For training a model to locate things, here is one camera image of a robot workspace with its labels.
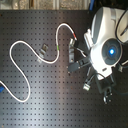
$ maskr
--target black surface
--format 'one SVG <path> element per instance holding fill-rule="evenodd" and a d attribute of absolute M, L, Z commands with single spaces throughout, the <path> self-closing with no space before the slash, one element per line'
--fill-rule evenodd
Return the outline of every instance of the black surface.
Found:
<path fill-rule="evenodd" d="M 38 53 L 48 45 L 45 58 L 56 57 L 55 31 L 66 22 L 79 40 L 91 25 L 87 11 L 0 11 L 0 51 L 4 58 L 0 80 L 18 97 L 27 96 L 27 85 L 9 58 L 9 48 L 17 40 L 28 42 Z M 4 89 L 0 93 L 0 128 L 127 128 L 128 97 L 112 96 L 105 105 L 95 82 L 89 92 L 83 90 L 87 69 L 67 73 L 68 44 L 73 38 L 63 27 L 59 31 L 59 60 L 48 65 L 39 63 L 24 45 L 13 49 L 13 57 L 31 84 L 28 102 L 19 103 Z M 128 70 L 115 71 L 117 89 L 128 90 Z"/>

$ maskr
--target metal bracket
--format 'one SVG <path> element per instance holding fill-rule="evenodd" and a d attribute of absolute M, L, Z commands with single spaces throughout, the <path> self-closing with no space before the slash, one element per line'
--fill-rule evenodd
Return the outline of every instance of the metal bracket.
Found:
<path fill-rule="evenodd" d="M 107 90 L 104 92 L 104 102 L 107 104 L 108 102 L 111 102 L 111 87 L 108 87 Z"/>
<path fill-rule="evenodd" d="M 74 63 L 74 43 L 75 40 L 71 38 L 69 43 L 69 63 Z"/>
<path fill-rule="evenodd" d="M 44 55 L 46 54 L 47 50 L 48 50 L 48 46 L 44 44 L 43 47 L 40 49 L 39 56 L 40 56 L 41 58 L 44 58 Z"/>
<path fill-rule="evenodd" d="M 68 68 L 68 71 L 69 72 L 73 72 L 73 71 L 76 71 L 84 66 L 88 66 L 90 65 L 91 62 L 90 62 L 90 58 L 89 57 L 85 57 L 71 65 L 69 65 L 67 68 Z"/>

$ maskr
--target robot eye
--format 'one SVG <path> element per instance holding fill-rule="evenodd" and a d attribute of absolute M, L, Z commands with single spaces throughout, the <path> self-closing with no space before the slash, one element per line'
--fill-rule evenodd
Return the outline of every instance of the robot eye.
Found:
<path fill-rule="evenodd" d="M 110 54 L 110 55 L 113 55 L 114 53 L 115 53 L 115 50 L 114 50 L 114 49 L 110 49 L 110 50 L 109 50 L 109 54 Z"/>

